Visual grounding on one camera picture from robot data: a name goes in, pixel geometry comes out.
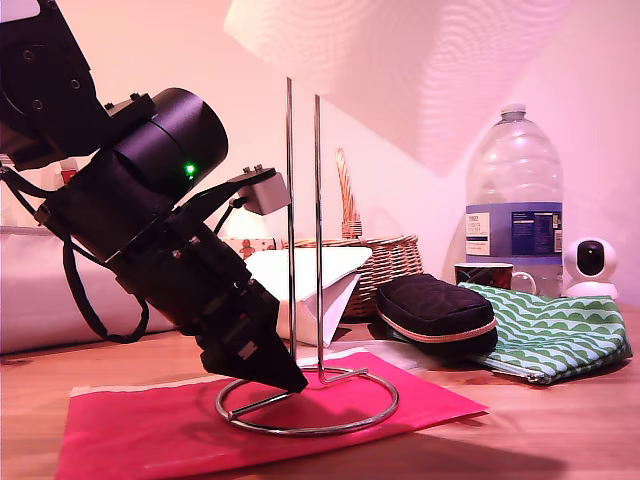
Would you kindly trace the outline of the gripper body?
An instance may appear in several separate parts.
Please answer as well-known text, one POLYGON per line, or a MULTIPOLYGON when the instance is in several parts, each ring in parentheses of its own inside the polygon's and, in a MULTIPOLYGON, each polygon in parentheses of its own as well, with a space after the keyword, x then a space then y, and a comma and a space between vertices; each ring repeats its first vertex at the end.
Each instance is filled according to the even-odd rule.
POLYGON ((185 208, 155 218, 106 266, 203 349, 220 346, 238 321, 240 291, 251 277, 244 260, 185 208))

